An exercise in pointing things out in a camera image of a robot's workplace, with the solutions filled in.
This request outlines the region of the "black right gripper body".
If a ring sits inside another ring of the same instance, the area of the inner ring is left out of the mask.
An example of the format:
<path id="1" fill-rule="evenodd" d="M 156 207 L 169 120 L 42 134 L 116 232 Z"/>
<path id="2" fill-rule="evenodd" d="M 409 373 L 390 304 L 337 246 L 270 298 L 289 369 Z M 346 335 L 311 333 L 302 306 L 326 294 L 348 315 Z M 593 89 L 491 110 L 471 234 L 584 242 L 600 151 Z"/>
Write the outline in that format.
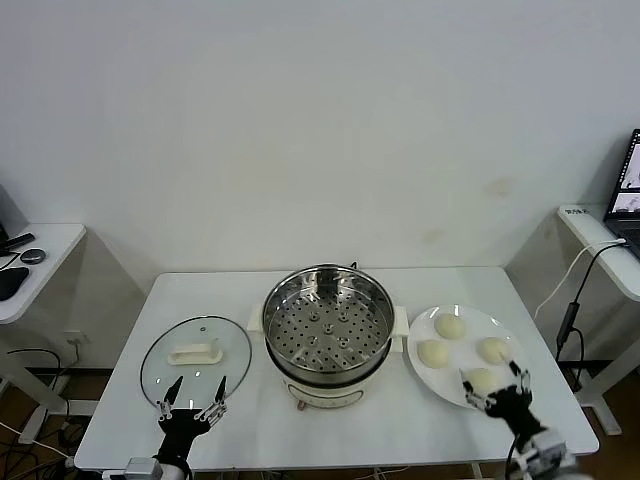
<path id="1" fill-rule="evenodd" d="M 531 438 L 545 430 L 530 411 L 531 390 L 510 385 L 490 393 L 484 402 L 484 411 L 491 418 L 502 419 L 515 437 Z"/>

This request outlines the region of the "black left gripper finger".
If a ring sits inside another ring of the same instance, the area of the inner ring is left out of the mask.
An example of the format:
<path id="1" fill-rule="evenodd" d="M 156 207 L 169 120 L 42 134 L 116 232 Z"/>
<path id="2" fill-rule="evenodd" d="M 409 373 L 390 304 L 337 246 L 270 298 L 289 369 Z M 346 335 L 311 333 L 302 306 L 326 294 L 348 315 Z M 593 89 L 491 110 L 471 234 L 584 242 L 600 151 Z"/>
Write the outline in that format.
<path id="1" fill-rule="evenodd" d="M 183 377 L 179 376 L 178 379 L 168 388 L 163 399 L 156 402 L 160 412 L 159 421 L 170 420 L 172 418 L 173 405 L 179 394 L 182 381 Z"/>
<path id="2" fill-rule="evenodd" d="M 210 426 L 214 426 L 224 416 L 227 411 L 225 403 L 226 381 L 227 376 L 223 376 L 218 385 L 213 401 L 194 416 L 195 420 L 207 422 Z"/>

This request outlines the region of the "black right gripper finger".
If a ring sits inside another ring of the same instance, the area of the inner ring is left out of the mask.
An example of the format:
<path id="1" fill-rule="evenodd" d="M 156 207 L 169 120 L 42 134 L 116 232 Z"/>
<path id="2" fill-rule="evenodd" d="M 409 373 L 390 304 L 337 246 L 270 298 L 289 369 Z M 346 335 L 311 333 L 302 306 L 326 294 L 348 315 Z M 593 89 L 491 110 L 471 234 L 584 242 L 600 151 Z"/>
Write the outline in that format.
<path id="1" fill-rule="evenodd" d="M 474 368 L 460 370 L 459 373 L 467 403 L 485 411 L 489 406 L 489 370 Z"/>
<path id="2" fill-rule="evenodd" d="M 531 377 L 529 370 L 521 368 L 514 359 L 508 360 L 507 366 L 513 375 L 512 383 L 507 387 L 508 394 L 514 398 L 531 398 Z"/>

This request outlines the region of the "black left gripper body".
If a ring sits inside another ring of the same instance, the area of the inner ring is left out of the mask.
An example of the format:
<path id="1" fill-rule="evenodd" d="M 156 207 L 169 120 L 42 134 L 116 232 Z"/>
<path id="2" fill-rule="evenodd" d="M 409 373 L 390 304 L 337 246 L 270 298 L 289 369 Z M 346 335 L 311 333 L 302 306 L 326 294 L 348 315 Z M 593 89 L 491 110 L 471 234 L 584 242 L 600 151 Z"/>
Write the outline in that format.
<path id="1" fill-rule="evenodd" d="M 164 439 L 159 448 L 159 459 L 179 457 L 186 459 L 194 440 L 210 431 L 207 420 L 199 417 L 200 409 L 175 409 L 171 417 L 163 417 L 159 422 Z"/>

